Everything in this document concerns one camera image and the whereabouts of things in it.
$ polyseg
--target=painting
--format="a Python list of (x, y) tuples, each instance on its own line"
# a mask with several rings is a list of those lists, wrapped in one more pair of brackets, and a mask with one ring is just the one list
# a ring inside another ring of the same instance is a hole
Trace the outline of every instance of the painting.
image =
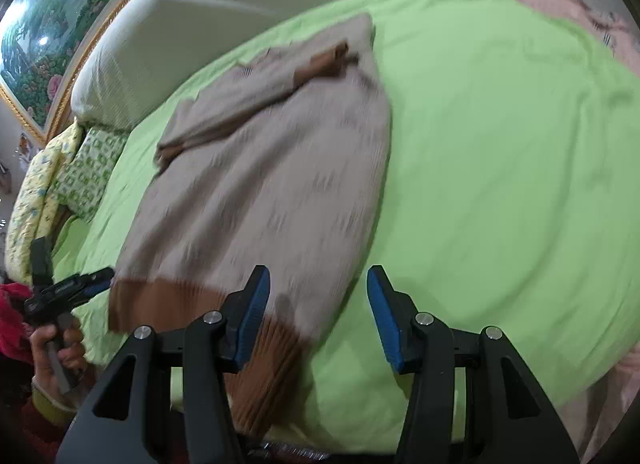
[(0, 92), (36, 136), (46, 136), (65, 72), (109, 1), (14, 0), (0, 20)]

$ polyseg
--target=ornate frame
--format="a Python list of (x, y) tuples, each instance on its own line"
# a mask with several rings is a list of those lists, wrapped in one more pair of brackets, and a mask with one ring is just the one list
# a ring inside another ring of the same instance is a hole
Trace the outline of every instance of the ornate frame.
[(70, 65), (65, 72), (65, 84), (60, 90), (62, 96), (56, 97), (57, 104), (50, 110), (48, 116), (50, 124), (44, 131), (33, 123), (31, 117), (22, 109), (22, 105), (10, 92), (5, 90), (2, 83), (0, 83), (0, 99), (9, 106), (22, 127), (31, 134), (33, 139), (36, 140), (40, 146), (47, 144), (53, 137), (64, 129), (66, 118), (70, 114), (69, 102), (71, 99), (71, 91), (76, 79), (78, 78), (78, 73), (84, 66), (89, 54), (94, 50), (98, 40), (100, 40), (104, 32), (111, 25), (111, 22), (113, 22), (113, 19), (128, 2), (129, 0), (121, 0), (115, 8), (108, 12), (108, 14), (101, 14), (100, 17), (102, 23), (99, 25), (98, 29), (94, 32), (86, 45), (76, 51), (76, 54), (73, 56)]

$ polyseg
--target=gold picture frame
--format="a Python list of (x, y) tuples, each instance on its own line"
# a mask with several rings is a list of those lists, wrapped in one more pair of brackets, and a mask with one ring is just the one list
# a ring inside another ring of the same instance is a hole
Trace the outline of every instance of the gold picture frame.
[(114, 4), (107, 4), (94, 22), (92, 28), (79, 44), (78, 49), (66, 66), (61, 86), (47, 114), (44, 129), (35, 123), (15, 95), (7, 88), (4, 81), (0, 79), (0, 99), (8, 105), (21, 126), (41, 147), (45, 146), (66, 127), (66, 122), (70, 117), (71, 92), (78, 78), (78, 74), (102, 35), (129, 1), (130, 0), (117, 0)]

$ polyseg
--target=yellow pillow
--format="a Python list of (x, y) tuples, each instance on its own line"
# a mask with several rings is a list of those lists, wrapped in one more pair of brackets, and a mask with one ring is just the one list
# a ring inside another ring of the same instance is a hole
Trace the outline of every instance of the yellow pillow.
[[(47, 199), (47, 190), (60, 168), (66, 166), (78, 149), (81, 129), (74, 123), (36, 154), (24, 177), (6, 234), (4, 265), (12, 280), (31, 285), (30, 248), (34, 238), (47, 235), (58, 210), (55, 199)], [(40, 222), (46, 212), (49, 218)]]

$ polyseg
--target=human hand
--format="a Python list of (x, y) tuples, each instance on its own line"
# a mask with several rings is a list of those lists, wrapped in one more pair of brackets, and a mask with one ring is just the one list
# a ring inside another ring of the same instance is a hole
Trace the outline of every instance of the human hand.
[[(60, 393), (60, 386), (47, 355), (46, 343), (51, 341), (56, 335), (55, 325), (44, 325), (37, 328), (30, 337), (31, 352), (33, 354), (34, 381), (35, 383), (56, 401), (61, 404), (69, 404), (68, 400)], [(82, 340), (84, 335), (80, 330), (80, 323), (74, 319), (71, 328), (63, 332), (63, 338), (68, 347), (58, 351), (58, 358), (63, 366), (75, 372), (84, 372), (88, 368), (88, 363), (84, 358), (84, 346)]]

